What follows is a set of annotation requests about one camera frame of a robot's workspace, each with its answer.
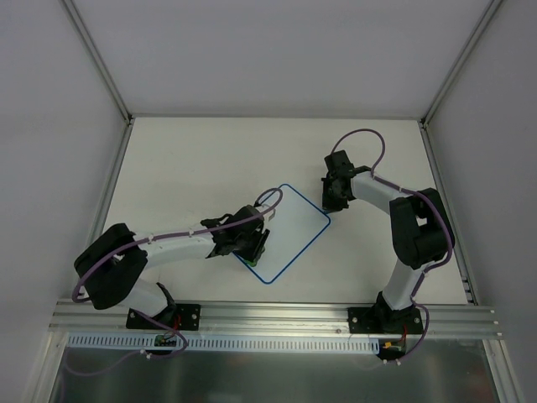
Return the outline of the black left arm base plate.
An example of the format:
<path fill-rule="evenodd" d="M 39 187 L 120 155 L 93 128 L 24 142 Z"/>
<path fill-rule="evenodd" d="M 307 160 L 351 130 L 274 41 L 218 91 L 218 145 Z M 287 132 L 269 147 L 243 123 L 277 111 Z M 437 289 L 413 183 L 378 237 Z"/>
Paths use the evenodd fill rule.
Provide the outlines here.
<path fill-rule="evenodd" d="M 180 331 L 197 331 L 201 319 L 201 306 L 199 304 L 176 302 L 173 306 L 167 307 L 160 314 L 152 317 L 152 319 Z M 133 309 L 128 311 L 126 328 L 134 330 L 161 329 L 161 327 L 140 316 Z"/>

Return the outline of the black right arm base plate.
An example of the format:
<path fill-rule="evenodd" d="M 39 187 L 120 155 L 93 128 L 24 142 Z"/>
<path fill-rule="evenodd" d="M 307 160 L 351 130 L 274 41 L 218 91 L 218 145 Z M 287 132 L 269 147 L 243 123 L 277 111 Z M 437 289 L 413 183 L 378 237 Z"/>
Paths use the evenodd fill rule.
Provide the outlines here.
<path fill-rule="evenodd" d="M 349 307 L 347 323 L 351 334 L 402 334 L 421 335 L 424 330 L 420 310 L 410 306 L 402 311 L 382 313 L 374 306 Z"/>

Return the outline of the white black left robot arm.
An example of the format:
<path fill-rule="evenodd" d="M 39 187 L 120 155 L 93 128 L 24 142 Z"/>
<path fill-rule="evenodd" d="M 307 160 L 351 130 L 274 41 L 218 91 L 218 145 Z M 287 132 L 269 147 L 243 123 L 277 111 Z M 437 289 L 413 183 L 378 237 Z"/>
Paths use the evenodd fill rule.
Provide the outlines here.
<path fill-rule="evenodd" d="M 206 218 L 174 233 L 142 235 L 124 222 L 117 223 L 76 258 L 79 280 L 71 298 L 75 303 L 89 301 L 97 310 L 125 306 L 145 314 L 154 327 L 165 328 L 175 318 L 175 300 L 164 285 L 143 279 L 143 272 L 182 260 L 229 254 L 256 264 L 270 234 L 258 205 Z"/>

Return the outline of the blue framed whiteboard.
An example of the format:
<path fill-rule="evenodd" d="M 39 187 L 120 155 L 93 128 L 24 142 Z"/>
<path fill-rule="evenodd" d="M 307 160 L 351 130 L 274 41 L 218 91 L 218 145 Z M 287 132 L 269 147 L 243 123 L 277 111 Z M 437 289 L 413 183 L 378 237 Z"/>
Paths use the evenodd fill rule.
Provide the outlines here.
<path fill-rule="evenodd" d="M 284 183 L 279 189 L 281 200 L 276 192 L 261 199 L 263 207 L 278 206 L 268 222 L 270 234 L 259 261 L 252 264 L 237 257 L 265 285 L 273 284 L 331 225 L 330 217 L 292 185 Z"/>

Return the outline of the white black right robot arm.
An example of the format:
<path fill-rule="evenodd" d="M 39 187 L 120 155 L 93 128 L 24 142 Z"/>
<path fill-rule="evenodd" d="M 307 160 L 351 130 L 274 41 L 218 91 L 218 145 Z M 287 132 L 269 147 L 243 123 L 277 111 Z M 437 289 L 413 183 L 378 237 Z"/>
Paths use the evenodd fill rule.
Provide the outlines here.
<path fill-rule="evenodd" d="M 403 326 L 404 310 L 425 272 L 451 256 L 455 237 L 440 194 L 433 188 L 411 191 L 377 176 L 365 165 L 356 167 L 343 150 L 324 158 L 327 173 L 322 181 L 322 208 L 340 212 L 350 202 L 367 202 L 388 214 L 392 245 L 397 256 L 388 284 L 375 302 L 375 322 L 383 332 Z"/>

